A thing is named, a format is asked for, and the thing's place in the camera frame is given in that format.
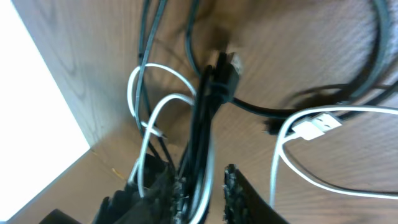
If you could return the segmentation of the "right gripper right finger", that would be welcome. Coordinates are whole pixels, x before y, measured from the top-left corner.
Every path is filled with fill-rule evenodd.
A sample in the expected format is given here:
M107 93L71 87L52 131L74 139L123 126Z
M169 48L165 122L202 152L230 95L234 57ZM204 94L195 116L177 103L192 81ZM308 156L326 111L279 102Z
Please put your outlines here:
M256 192L235 164L224 170L224 220L228 224L288 224Z

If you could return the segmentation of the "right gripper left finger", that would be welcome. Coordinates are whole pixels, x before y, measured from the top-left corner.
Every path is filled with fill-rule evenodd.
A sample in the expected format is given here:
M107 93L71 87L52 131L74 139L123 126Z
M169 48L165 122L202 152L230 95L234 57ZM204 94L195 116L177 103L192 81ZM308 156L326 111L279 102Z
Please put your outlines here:
M171 223L174 202L174 173L168 162L148 154L144 167L145 196L136 183L126 184L105 197L93 223Z

